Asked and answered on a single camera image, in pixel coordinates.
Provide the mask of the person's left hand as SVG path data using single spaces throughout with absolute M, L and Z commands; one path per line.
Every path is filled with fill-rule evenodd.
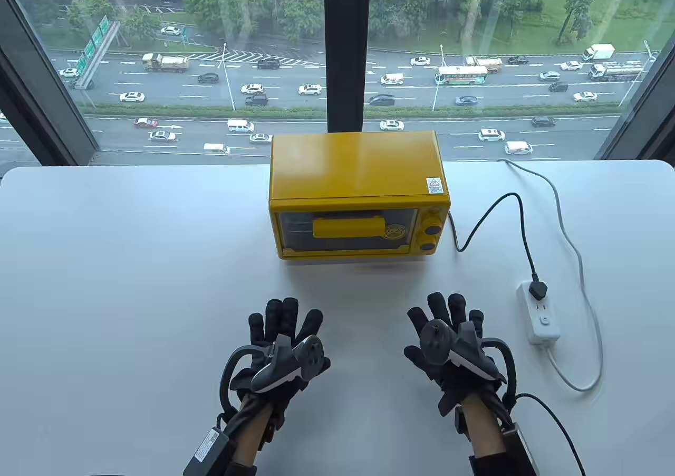
M 264 315 L 256 312 L 248 318 L 250 342 L 254 346 L 267 348 L 276 341 L 277 336 L 284 335 L 290 338 L 291 346 L 295 347 L 309 336 L 316 336 L 323 323 L 323 312 L 319 309 L 309 310 L 299 331 L 296 330 L 297 313 L 298 301 L 296 298 L 287 297 L 284 300 L 273 298 L 269 300 Z M 252 393 L 251 381 L 255 374 L 267 363 L 265 356 L 253 356 L 250 367 L 243 368 L 233 377 L 230 382 L 230 389 L 238 394 L 239 399 L 244 399 Z M 273 406 L 275 415 L 280 415 L 285 412 L 297 392 L 306 389 L 306 387 L 307 384 L 297 377 L 291 382 L 286 382 L 269 392 L 261 394 L 261 397 Z

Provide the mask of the person's right hand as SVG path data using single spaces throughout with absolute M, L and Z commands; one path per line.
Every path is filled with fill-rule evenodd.
M 460 293 L 444 298 L 434 292 L 428 295 L 427 304 L 432 319 L 419 307 L 407 312 L 419 344 L 405 347 L 403 355 L 439 385 L 441 416 L 475 395 L 502 423 L 510 425 L 508 409 L 497 396 L 506 379 L 482 348 L 483 313 L 466 312 L 466 299 Z

